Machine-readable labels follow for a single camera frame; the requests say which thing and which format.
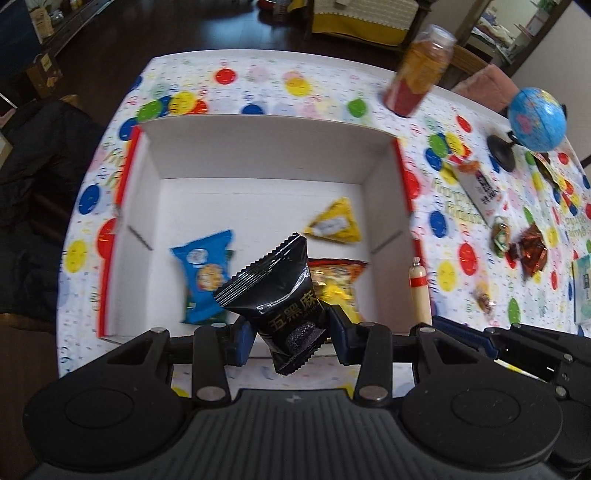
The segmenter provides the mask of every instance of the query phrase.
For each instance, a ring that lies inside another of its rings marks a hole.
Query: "cardboard box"
[[[414,250],[394,137],[340,122],[256,115],[169,116],[142,130],[130,148],[101,294],[98,331],[105,339],[122,343],[153,326],[192,334],[195,327],[181,323],[186,281],[171,247],[231,229],[234,275],[342,196],[351,200],[363,240],[310,238],[309,256],[369,262],[355,284],[361,315],[399,333],[414,324]],[[257,338],[251,356],[267,355]]]
[[[27,68],[27,76],[41,98],[47,98],[62,77],[55,58],[50,53],[39,54]]]

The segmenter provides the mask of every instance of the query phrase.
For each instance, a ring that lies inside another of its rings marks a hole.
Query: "wooden floor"
[[[298,13],[273,25],[270,12],[240,0],[115,0],[57,57],[64,79],[57,95],[77,93],[83,109],[106,125],[129,86],[153,58],[216,48],[290,50],[395,69],[391,51],[328,35],[304,41]]]

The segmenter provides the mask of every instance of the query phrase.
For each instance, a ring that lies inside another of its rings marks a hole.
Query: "colorful polka dot tablecloth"
[[[96,324],[126,149],[134,125],[173,115],[302,116],[396,135],[413,211],[410,229],[425,253],[435,313],[478,329],[524,322],[577,332],[570,262],[591,251],[591,192],[568,143],[550,153],[564,187],[559,193],[542,179],[531,154],[521,147],[515,148],[517,168],[512,174],[489,158],[486,136],[508,131],[509,126],[483,107],[434,89],[412,119],[391,113],[381,98],[392,75],[345,60],[276,51],[201,51],[153,59],[110,122],[70,221],[59,279],[60,374],[115,347],[96,337]],[[480,160],[485,173],[507,193],[505,213],[516,237],[533,221],[542,230],[550,257],[534,278],[524,280],[519,264],[492,252],[489,229],[447,165],[462,158]],[[473,291],[478,284],[497,302],[492,317],[476,304]],[[330,385],[347,386],[355,369],[337,369],[334,362],[314,358],[302,371],[306,375],[313,369],[318,378],[331,379]],[[230,375],[231,388],[269,384],[265,372],[272,369],[258,364],[244,368],[249,373],[236,379]],[[189,374],[176,369],[177,388],[183,389]],[[290,378],[281,378],[283,388],[301,386],[301,378]],[[395,385],[409,382],[410,369],[395,369]]]

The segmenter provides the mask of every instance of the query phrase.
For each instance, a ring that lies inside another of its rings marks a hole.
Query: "blue snack bag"
[[[231,241],[232,231],[226,230],[170,249],[183,265],[195,302],[190,323],[199,323],[223,312],[212,293],[228,280],[226,247]]]

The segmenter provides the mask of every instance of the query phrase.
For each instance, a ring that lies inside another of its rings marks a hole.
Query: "yellow triangular package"
[[[361,241],[361,232],[347,197],[335,200],[308,225],[304,233],[347,244]]]

